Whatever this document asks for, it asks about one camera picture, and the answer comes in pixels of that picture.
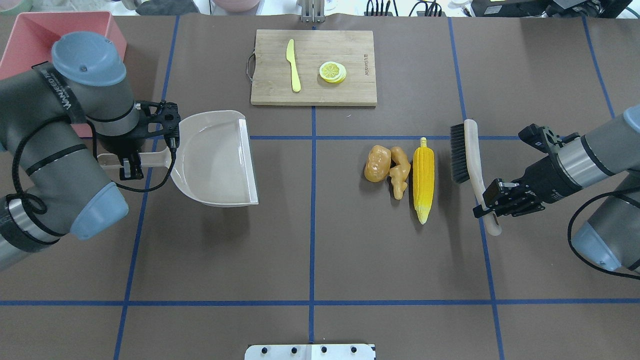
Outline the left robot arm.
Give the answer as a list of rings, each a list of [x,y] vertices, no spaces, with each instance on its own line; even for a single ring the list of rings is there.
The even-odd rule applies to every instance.
[[[96,32],[62,36],[52,60],[1,81],[1,148],[14,192],[1,198],[1,269],[56,244],[91,239],[129,212],[126,199],[78,137],[123,141],[140,112],[115,44]]]

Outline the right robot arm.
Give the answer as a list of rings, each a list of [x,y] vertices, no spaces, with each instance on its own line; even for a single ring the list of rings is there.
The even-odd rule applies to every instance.
[[[561,136],[548,126],[524,127],[519,139],[542,158],[514,180],[493,180],[473,210],[475,217],[534,214],[618,177],[615,187],[602,187],[569,217],[567,244],[591,268],[638,280],[639,118],[633,105],[585,134]]]

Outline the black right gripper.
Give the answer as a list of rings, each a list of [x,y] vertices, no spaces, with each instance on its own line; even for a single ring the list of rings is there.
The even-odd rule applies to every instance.
[[[517,199],[512,199],[513,192]],[[534,214],[546,209],[542,203],[553,204],[570,196],[570,177],[556,160],[542,158],[512,181],[495,178],[482,196],[485,202],[473,208],[476,219],[488,214],[496,217]]]

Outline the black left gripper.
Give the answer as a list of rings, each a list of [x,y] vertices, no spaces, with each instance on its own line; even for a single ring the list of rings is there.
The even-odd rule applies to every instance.
[[[101,166],[121,166],[119,180],[141,180],[144,178],[141,160],[141,150],[146,143],[146,137],[135,134],[123,136],[106,136],[98,134],[98,142],[106,151],[98,155]]]

